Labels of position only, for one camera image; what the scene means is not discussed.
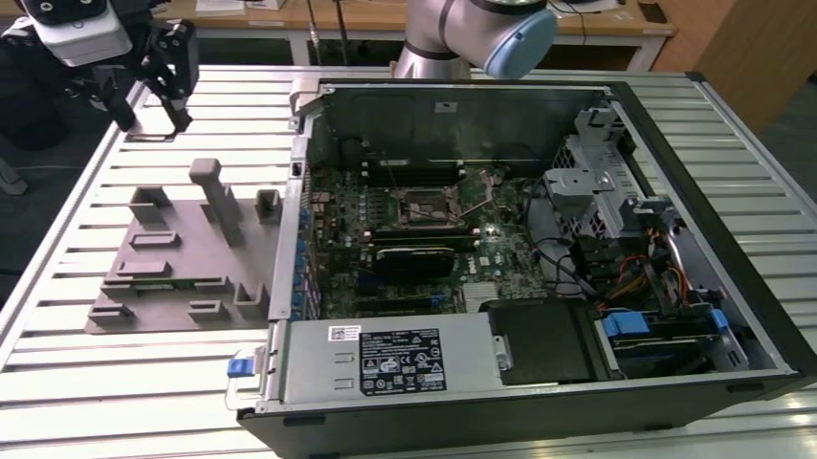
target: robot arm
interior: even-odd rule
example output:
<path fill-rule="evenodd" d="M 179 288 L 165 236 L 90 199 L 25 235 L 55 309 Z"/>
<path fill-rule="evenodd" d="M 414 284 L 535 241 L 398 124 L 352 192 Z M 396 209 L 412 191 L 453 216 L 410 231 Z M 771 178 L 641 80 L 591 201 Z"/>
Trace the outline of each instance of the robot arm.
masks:
<path fill-rule="evenodd" d="M 22 0 L 29 16 L 0 35 L 22 70 L 51 92 L 87 98 L 121 129 L 137 124 L 118 90 L 114 69 L 125 69 L 161 98 L 185 132 L 187 99 L 198 82 L 198 44 L 190 21 L 154 21 L 166 0 Z"/>
<path fill-rule="evenodd" d="M 543 0 L 412 0 L 398 78 L 469 78 L 469 63 L 496 78 L 524 77 L 557 32 Z"/>

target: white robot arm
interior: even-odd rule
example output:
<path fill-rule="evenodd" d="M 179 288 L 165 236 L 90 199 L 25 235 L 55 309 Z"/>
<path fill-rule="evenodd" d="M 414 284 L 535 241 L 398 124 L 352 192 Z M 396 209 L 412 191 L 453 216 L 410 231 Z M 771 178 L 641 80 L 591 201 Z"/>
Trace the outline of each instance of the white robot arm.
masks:
<path fill-rule="evenodd" d="M 469 63 L 500 79 L 524 77 L 557 32 L 544 0 L 410 0 L 394 76 L 469 78 Z"/>

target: motherboard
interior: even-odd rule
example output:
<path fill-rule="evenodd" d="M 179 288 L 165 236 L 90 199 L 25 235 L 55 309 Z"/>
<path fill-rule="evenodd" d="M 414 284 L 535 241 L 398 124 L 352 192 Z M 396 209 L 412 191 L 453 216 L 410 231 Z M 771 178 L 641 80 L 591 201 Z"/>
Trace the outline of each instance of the motherboard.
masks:
<path fill-rule="evenodd" d="M 524 209 L 537 179 L 500 165 L 316 168 L 322 318 L 477 312 L 544 297 Z"/>

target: wooden desk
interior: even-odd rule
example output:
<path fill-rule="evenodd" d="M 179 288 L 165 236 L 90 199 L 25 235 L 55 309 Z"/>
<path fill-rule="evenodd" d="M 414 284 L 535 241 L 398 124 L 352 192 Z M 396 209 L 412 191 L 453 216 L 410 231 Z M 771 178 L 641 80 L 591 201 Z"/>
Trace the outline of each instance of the wooden desk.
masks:
<path fill-rule="evenodd" d="M 344 0 L 349 37 L 353 40 L 402 41 L 406 27 L 406 0 Z M 313 0 L 316 22 L 322 39 L 340 39 L 333 0 Z M 14 0 L 0 0 L 0 16 L 17 16 Z M 197 17 L 195 0 L 174 0 L 162 18 L 186 18 L 199 27 L 205 38 L 282 38 L 290 41 L 296 65 L 310 65 L 308 0 L 289 0 L 280 11 L 247 8 L 239 16 Z M 628 70 L 647 72 L 669 36 L 672 24 L 647 21 L 636 0 L 620 9 L 585 14 L 585 28 L 577 15 L 560 18 L 557 45 L 635 48 Z"/>

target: blue latch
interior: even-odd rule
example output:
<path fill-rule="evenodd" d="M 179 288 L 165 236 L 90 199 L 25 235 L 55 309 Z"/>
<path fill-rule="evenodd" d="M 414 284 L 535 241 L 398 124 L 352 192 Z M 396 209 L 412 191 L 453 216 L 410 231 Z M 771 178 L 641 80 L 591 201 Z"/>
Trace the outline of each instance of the blue latch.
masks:
<path fill-rule="evenodd" d="M 727 330 L 729 330 L 729 319 L 727 318 L 724 312 L 720 309 L 712 309 L 711 315 L 713 316 L 717 331 L 725 332 Z"/>
<path fill-rule="evenodd" d="M 296 271 L 302 273 L 308 267 L 308 259 L 302 255 L 296 255 Z"/>
<path fill-rule="evenodd" d="M 293 307 L 300 308 L 305 305 L 305 294 L 301 292 L 293 293 Z"/>
<path fill-rule="evenodd" d="M 651 333 L 651 326 L 644 314 L 637 312 L 613 313 L 601 320 L 604 333 L 609 337 Z"/>
<path fill-rule="evenodd" d="M 252 376 L 256 376 L 256 359 L 230 359 L 227 377 L 249 378 Z"/>

